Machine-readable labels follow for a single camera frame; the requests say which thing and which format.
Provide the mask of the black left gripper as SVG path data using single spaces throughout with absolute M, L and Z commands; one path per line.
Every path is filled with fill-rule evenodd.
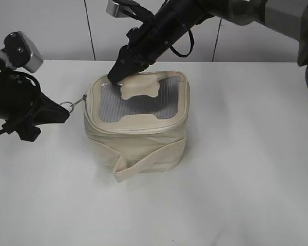
M 16 132 L 23 141 L 35 141 L 37 125 L 63 124 L 67 109 L 41 92 L 40 83 L 31 74 L 16 71 L 5 52 L 0 52 L 0 119 L 5 123 L 0 135 Z

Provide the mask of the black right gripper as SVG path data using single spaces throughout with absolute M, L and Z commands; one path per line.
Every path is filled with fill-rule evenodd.
M 195 40 L 191 28 L 208 18 L 201 1 L 167 1 L 140 28 L 128 33 L 129 44 L 124 45 L 107 78 L 116 84 L 126 77 L 143 72 L 168 49 L 182 58 L 193 51 Z M 174 47 L 184 34 L 189 35 L 190 49 L 181 54 Z

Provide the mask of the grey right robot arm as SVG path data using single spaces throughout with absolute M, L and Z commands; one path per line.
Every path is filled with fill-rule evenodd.
M 108 73 L 111 83 L 145 71 L 193 26 L 215 16 L 238 26 L 257 22 L 298 41 L 297 63 L 308 65 L 308 1 L 165 1 L 156 14 L 135 1 L 108 1 L 106 12 L 142 22 L 128 31 Z

